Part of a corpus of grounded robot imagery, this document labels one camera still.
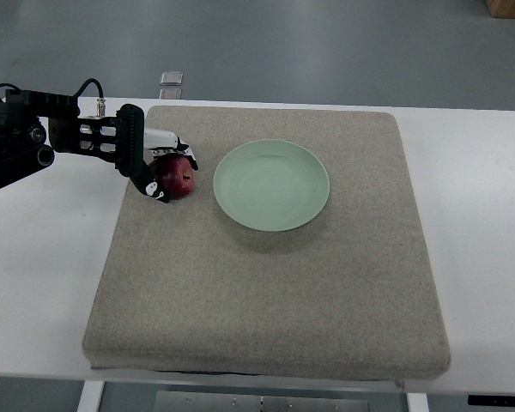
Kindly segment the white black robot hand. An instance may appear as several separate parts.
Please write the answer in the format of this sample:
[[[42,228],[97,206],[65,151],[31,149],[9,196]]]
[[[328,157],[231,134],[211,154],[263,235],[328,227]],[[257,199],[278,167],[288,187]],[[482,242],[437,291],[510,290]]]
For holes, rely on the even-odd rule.
[[[163,155],[184,155],[190,161],[193,172],[198,169],[197,159],[190,145],[169,130],[157,130],[144,126],[144,113],[138,106],[125,104],[117,111],[121,125],[116,127],[118,158],[127,162],[131,183],[144,196],[163,203],[172,201],[159,187],[150,170],[150,163]]]

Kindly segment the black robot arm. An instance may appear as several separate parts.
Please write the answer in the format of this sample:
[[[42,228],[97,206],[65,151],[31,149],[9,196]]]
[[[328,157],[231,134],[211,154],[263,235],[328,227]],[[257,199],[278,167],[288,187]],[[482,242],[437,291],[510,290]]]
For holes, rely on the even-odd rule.
[[[41,116],[77,118],[78,98],[91,84],[97,88],[97,113],[105,113],[105,96],[99,81],[87,79],[72,95],[22,90],[0,83],[0,189],[49,167],[55,152],[46,143]]]

